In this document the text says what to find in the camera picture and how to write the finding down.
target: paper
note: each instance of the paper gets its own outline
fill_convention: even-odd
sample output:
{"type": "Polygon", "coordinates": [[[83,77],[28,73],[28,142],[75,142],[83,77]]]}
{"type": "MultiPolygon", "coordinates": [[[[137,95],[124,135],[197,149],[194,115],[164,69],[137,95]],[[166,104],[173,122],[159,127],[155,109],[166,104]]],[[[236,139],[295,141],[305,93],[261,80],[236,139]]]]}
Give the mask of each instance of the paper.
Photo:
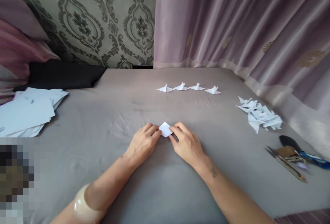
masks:
{"type": "Polygon", "coordinates": [[[68,95],[62,89],[27,88],[0,106],[0,137],[35,137],[68,95]]]}
{"type": "Polygon", "coordinates": [[[190,89],[193,89],[193,90],[196,90],[196,91],[200,91],[200,90],[204,90],[205,88],[202,88],[199,86],[199,83],[197,83],[196,86],[193,86],[193,87],[189,87],[190,89]]]}
{"type": "Polygon", "coordinates": [[[218,94],[220,92],[217,91],[218,87],[214,86],[213,88],[211,89],[206,89],[205,91],[211,93],[211,94],[218,94]]]}
{"type": "Polygon", "coordinates": [[[1,107],[4,110],[0,109],[0,126],[5,127],[1,132],[4,136],[44,124],[55,116],[53,105],[47,99],[33,101],[18,99],[1,107]]]}
{"type": "Polygon", "coordinates": [[[25,92],[16,92],[14,100],[20,98],[26,99],[50,99],[54,110],[58,107],[63,98],[68,95],[68,92],[63,91],[62,89],[37,89],[28,87],[25,92]]]}
{"type": "Polygon", "coordinates": [[[244,100],[239,96],[238,98],[242,105],[237,105],[237,107],[247,113],[247,121],[257,134],[260,125],[267,131],[267,127],[271,127],[273,130],[281,129],[281,117],[276,115],[273,111],[270,111],[267,106],[262,106],[256,100],[252,100],[252,98],[249,100],[244,100]]]}
{"type": "Polygon", "coordinates": [[[162,136],[163,137],[168,137],[170,134],[172,134],[173,132],[169,129],[169,124],[164,122],[159,129],[162,131],[162,136]]]}
{"type": "Polygon", "coordinates": [[[173,91],[174,89],[173,89],[173,88],[169,88],[169,87],[167,86],[167,84],[165,84],[164,87],[162,87],[162,88],[158,88],[157,90],[158,90],[158,91],[162,91],[162,92],[171,92],[171,91],[173,91]]]}
{"type": "Polygon", "coordinates": [[[175,87],[174,89],[175,89],[175,90],[180,90],[180,91],[183,91],[183,90],[189,90],[188,87],[185,87],[185,83],[184,83],[184,82],[181,83],[180,86],[175,87]]]}

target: wallpaper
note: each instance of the wallpaper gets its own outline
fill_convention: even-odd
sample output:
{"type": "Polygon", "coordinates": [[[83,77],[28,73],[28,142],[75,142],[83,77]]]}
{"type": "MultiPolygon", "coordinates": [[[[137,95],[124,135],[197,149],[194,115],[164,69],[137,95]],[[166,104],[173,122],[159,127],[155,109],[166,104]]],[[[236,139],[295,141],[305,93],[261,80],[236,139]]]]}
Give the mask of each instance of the wallpaper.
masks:
{"type": "Polygon", "coordinates": [[[25,0],[62,60],[131,68],[153,64],[156,0],[25,0]]]}

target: curtain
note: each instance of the curtain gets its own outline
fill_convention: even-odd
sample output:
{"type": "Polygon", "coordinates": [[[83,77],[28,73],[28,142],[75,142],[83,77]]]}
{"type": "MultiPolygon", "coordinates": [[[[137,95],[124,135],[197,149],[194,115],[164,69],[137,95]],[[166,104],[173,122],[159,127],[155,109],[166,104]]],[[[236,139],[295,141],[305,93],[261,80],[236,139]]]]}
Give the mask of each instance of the curtain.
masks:
{"type": "Polygon", "coordinates": [[[156,0],[154,41],[154,68],[232,70],[330,158],[330,0],[156,0]]]}

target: pixelated area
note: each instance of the pixelated area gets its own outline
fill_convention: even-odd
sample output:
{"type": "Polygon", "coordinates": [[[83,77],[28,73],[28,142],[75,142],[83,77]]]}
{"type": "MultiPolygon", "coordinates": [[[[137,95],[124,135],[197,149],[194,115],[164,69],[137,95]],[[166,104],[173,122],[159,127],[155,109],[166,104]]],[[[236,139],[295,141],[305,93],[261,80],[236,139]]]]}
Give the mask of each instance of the pixelated area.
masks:
{"type": "Polygon", "coordinates": [[[0,140],[0,223],[23,223],[23,195],[34,186],[34,167],[23,145],[0,140]]]}

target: mattress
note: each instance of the mattress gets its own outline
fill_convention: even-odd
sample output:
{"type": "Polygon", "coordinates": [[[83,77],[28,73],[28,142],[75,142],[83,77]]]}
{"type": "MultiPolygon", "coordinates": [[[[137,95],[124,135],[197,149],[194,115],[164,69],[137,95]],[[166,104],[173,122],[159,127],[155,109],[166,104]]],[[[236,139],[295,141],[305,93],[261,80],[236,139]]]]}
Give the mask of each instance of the mattress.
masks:
{"type": "MultiPolygon", "coordinates": [[[[24,223],[49,223],[76,192],[100,176],[151,122],[182,121],[205,153],[271,217],[330,207],[330,172],[311,166],[308,183],[295,178],[264,149],[287,135],[315,153],[286,123],[259,134],[236,107],[238,96],[263,103],[233,72],[220,68],[108,69],[90,89],[69,90],[56,117],[23,147],[33,160],[34,187],[24,223]],[[222,94],[158,88],[200,83],[222,94]]],[[[195,171],[161,137],[154,153],[129,179],[102,223],[227,223],[195,171]]]]}

